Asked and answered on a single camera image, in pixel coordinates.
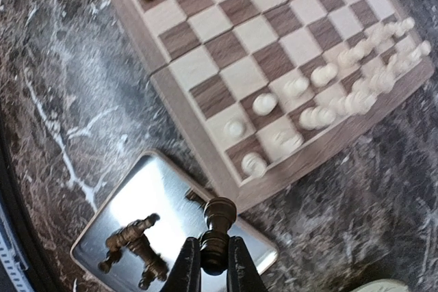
black curved edge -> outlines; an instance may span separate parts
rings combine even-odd
[[[3,201],[3,210],[14,230],[16,243],[26,257],[29,266],[25,275],[36,292],[65,291],[58,276],[55,275],[50,266],[25,208],[12,167],[2,113],[0,104],[0,196]]]

wooden chessboard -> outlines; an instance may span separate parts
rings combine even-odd
[[[396,0],[112,0],[152,82],[216,192],[240,210],[265,200],[303,177],[369,130],[433,73],[424,58],[401,75],[364,116],[338,118],[322,130],[300,128],[300,113],[351,92],[394,53],[421,40],[415,31],[376,47],[360,65],[340,70],[323,88],[311,86],[291,99],[283,87],[336,62],[343,50],[379,25],[406,18]],[[279,105],[257,116],[253,101],[272,92]],[[243,137],[224,132],[231,119],[246,123]],[[279,131],[299,132],[305,143],[292,154],[273,141]],[[268,163],[261,178],[241,169],[257,152]]]

marble table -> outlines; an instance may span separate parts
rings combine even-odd
[[[438,46],[438,0],[402,0]],[[207,180],[110,0],[0,0],[0,103],[18,184],[67,291],[104,291],[73,241],[146,148]],[[437,52],[432,58],[438,64]],[[394,278],[438,289],[438,78],[318,170],[243,214],[280,247],[271,291]]]

metal tray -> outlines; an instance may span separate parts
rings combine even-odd
[[[199,204],[185,198],[189,190],[203,200],[212,197],[159,152],[143,154],[76,240],[70,251],[73,260],[116,292],[141,291],[138,282],[143,263],[130,252],[123,252],[110,273],[99,271],[97,264],[107,252],[105,240],[120,227],[158,213],[160,221],[145,234],[171,270],[185,239],[200,237],[207,230]],[[276,246],[243,220],[237,219],[229,234],[245,240],[259,273],[275,262]],[[226,277],[226,273],[213,277],[203,272],[202,291],[225,291]],[[154,281],[148,292],[158,292],[163,285]]]

gray marble countertop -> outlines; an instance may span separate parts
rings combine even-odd
[[[438,64],[438,0],[402,0]],[[0,0],[0,102],[38,236],[68,291],[104,291],[68,251],[146,148],[206,183],[110,0]],[[280,247],[271,291],[394,278],[438,291],[438,79],[351,147],[243,214]]]

